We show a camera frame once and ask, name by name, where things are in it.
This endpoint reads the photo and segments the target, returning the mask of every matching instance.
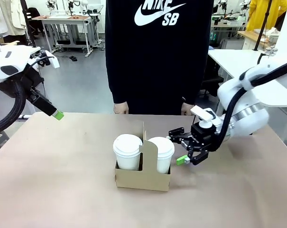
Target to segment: white cup lid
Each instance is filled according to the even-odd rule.
[[[142,144],[139,137],[132,134],[122,134],[115,139],[113,150],[122,157],[133,157],[139,153],[139,146]]]
[[[167,138],[164,137],[155,137],[149,139],[150,142],[154,143],[158,148],[158,159],[166,159],[171,157],[175,152],[175,146]]]

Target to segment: cardboard handle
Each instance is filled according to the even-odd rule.
[[[155,173],[157,171],[158,148],[147,140],[143,141],[143,146],[139,147],[139,151],[143,154],[142,171]]]

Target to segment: white paper cup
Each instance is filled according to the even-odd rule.
[[[174,144],[164,137],[151,138],[149,141],[154,143],[158,148],[157,171],[167,174],[175,152]]]
[[[138,170],[140,161],[139,146],[142,146],[142,144],[142,140],[132,134],[122,134],[115,139],[113,150],[117,157],[119,169]]]

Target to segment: cardboard cup holder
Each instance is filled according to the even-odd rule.
[[[139,147],[140,162],[139,170],[121,170],[116,162],[115,181],[117,187],[168,191],[171,179],[171,167],[168,174],[162,174],[157,171],[158,149],[155,144],[146,140],[146,132],[142,125],[142,133],[130,132],[143,140],[143,146]]]

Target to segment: black sweatshirt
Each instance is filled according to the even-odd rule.
[[[107,0],[106,67],[114,103],[194,104],[207,60],[213,0]]]

